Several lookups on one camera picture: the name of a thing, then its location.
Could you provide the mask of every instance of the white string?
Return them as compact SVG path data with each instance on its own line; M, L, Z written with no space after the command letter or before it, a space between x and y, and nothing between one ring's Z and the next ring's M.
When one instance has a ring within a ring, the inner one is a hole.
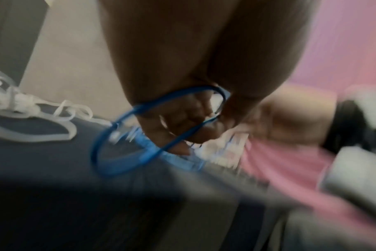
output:
M2 88L4 84L8 85L6 90ZM47 114L41 111L39 106L41 104L55 106L57 109L52 115ZM61 116L64 110L69 116ZM17 87L8 84L3 77L0 77L0 116L16 119L37 117L57 123L68 131L66 134L35 135L11 131L0 126L0 138L17 142L70 140L76 135L76 126L70 121L75 117L105 126L111 125L111 122L108 120L93 118L92 110L86 105L77 105L68 100L54 103L33 95L24 94Z

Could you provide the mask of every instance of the hand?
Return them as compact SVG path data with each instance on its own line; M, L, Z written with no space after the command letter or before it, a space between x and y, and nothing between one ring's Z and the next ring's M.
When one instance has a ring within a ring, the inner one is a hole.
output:
M189 141L218 138L236 126L293 71L318 1L99 0L115 70L132 104L213 84L232 93L220 120ZM138 117L164 146L211 115L211 93L188 95ZM188 154L184 143L171 153Z
M254 138L289 144L321 145L333 122L336 96L324 91L283 85L235 128Z

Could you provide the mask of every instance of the black bracelet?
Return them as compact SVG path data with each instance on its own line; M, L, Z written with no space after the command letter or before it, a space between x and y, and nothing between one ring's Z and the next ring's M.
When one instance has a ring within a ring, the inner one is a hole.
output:
M340 102L322 147L337 154L344 146L361 146L366 128L366 119L360 107L352 100Z

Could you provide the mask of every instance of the blue rubber band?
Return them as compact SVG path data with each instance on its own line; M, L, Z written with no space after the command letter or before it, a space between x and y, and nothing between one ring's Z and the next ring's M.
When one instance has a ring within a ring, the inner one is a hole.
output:
M220 94L223 98L223 102L221 103L220 107L217 109L217 112L221 109L223 103L226 101L226 96L224 91L216 86L196 86L187 89L182 89L178 91L171 92L166 94L154 101L150 101L141 105L134 106L133 109L125 114L123 114L119 119L112 123L111 127L105 129L103 132L95 140L94 144L92 145L92 149L90 151L90 161L93 167L93 170L102 177L113 177L116 175L121 175L123 173L132 171L140 166L148 164L150 161L155 159L156 157L160 156L163 152L169 150L180 141L187 139L188 137L192 136L196 133L200 128L202 128L205 124L211 123L215 121L218 117L215 116L210 118L201 124L189 129L185 133L176 137L176 139L162 148L150 148L150 149L143 149L137 151L135 153L128 154L126 156L122 156L119 158L107 159L99 161L100 150L102 146L108 142L108 139L111 133L118 129L123 122L133 115L143 114L152 108L163 104L165 102L171 101L175 98L182 97L187 94L201 92L201 91L214 91ZM128 134L124 134L121 137L121 140L126 139Z

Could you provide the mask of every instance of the pink fabric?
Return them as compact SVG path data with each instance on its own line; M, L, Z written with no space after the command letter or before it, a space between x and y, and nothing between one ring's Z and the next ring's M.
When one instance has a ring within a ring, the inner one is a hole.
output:
M343 93L376 85L376 0L323 0L305 54L289 82ZM322 215L355 228L376 244L376 226L346 201L320 193L317 183L333 157L251 140L242 168Z

